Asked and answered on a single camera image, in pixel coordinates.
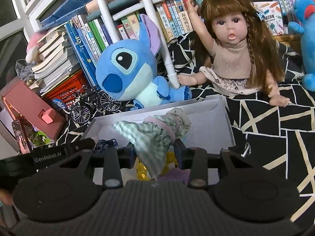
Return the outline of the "person's hand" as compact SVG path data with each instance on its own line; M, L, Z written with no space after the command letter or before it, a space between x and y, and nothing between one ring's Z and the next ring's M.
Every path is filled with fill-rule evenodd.
M4 205L13 205L12 194L7 190L0 189L0 206L2 207Z

